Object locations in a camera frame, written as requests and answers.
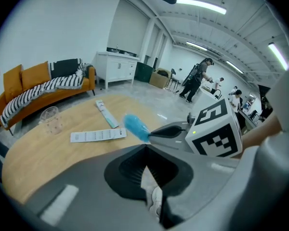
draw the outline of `ceiling light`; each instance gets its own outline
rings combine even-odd
[[[239,70],[236,66],[234,66],[231,62],[226,61],[230,66],[232,66],[236,71],[240,72],[241,74],[243,73],[241,70]]]
[[[216,11],[216,12],[222,13],[222,14],[226,14],[226,12],[227,12],[227,10],[222,8],[222,7],[219,7],[217,5],[214,5],[214,4],[211,4],[208,2],[198,1],[198,0],[177,0],[177,3],[195,5],[195,6],[199,6],[202,8],[209,9],[209,10],[213,10],[213,11]]]
[[[287,65],[284,57],[282,56],[282,54],[279,52],[278,48],[276,48],[275,44],[274,43],[269,43],[269,48],[274,53],[274,55],[277,57],[279,62],[282,64],[283,68],[285,70],[287,70],[288,69],[288,65]]]
[[[203,48],[203,47],[201,47],[200,45],[197,45],[197,44],[194,44],[194,43],[191,43],[191,42],[186,42],[188,45],[191,45],[191,46],[194,46],[194,47],[197,47],[197,48],[199,48],[199,49],[202,49],[202,50],[204,50],[204,51],[207,51],[207,49],[206,48]]]

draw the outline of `round table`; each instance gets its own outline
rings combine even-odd
[[[128,132],[126,138],[70,143],[71,132],[110,129],[95,101],[102,99],[106,108],[120,123],[126,113],[137,115],[150,131],[162,126],[160,118],[135,99],[121,95],[107,95],[91,99],[61,112],[63,131],[48,135],[38,125],[21,137],[8,151],[2,170],[2,184],[6,193],[25,203],[40,186],[73,164],[142,142]]]

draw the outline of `gray shirt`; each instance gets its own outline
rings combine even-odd
[[[202,63],[198,66],[198,68],[195,68],[192,70],[191,75],[193,75],[193,78],[196,79],[198,84],[201,84],[202,81],[202,72],[206,72],[208,68],[208,65],[206,63]]]

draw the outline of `orange cushion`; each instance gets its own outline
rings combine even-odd
[[[24,70],[21,77],[24,91],[49,81],[48,62]]]
[[[6,103],[9,103],[9,101],[23,92],[23,86],[21,84],[21,69],[22,65],[20,64],[11,69],[9,72],[3,74],[3,86]]]

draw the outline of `person in white shirt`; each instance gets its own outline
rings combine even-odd
[[[231,90],[231,92],[228,94],[229,97],[230,97],[231,95],[234,95],[234,93],[236,92],[236,90],[237,90],[237,86],[233,87],[233,89]]]
[[[216,79],[212,85],[212,90],[211,90],[211,94],[214,94],[216,92],[216,90],[218,89],[218,87],[220,87],[220,82],[223,81],[223,77]]]
[[[229,99],[229,102],[230,102],[235,113],[238,113],[239,109],[240,109],[240,96],[241,96],[241,94],[242,94],[241,90],[236,90],[234,95],[232,95]]]

